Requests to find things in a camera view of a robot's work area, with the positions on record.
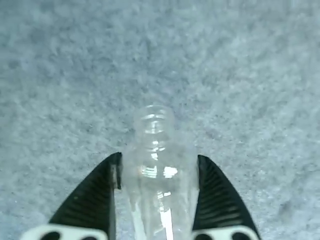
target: carpet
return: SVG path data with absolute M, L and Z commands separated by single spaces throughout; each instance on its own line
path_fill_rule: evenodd
M 157 102 L 264 240 L 319 240 L 319 14 L 316 0 L 0 0 L 0 239 L 45 223 Z

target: black hole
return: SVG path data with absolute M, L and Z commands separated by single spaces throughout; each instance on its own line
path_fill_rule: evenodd
M 60 239 L 60 233 L 57 231 L 51 231 L 48 232 L 46 235 L 44 235 L 41 240 L 59 240 Z
M 82 238 L 81 240 L 97 240 L 94 236 L 86 236 L 85 238 Z
M 194 240 L 214 240 L 214 239 L 207 234 L 199 234 L 198 236 L 195 237 Z
M 232 235 L 232 240 L 250 240 L 250 237 L 242 232 L 236 232 Z

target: transparent plastic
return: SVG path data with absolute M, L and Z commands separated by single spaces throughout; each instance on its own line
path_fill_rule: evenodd
M 188 240 L 197 206 L 195 147 L 178 137 L 170 108 L 149 105 L 134 119 L 135 138 L 123 152 L 122 183 L 136 240 Z

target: bottle neck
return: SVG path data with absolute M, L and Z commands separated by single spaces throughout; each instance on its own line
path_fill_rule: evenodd
M 136 140 L 148 148 L 162 147 L 175 136 L 173 113 L 161 105 L 150 105 L 139 110 L 134 126 Z

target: bottle body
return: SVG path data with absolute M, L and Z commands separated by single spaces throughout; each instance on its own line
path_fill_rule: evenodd
M 170 109 L 148 106 L 140 112 L 122 162 L 136 239 L 189 239 L 199 193 L 197 154 L 177 137 Z

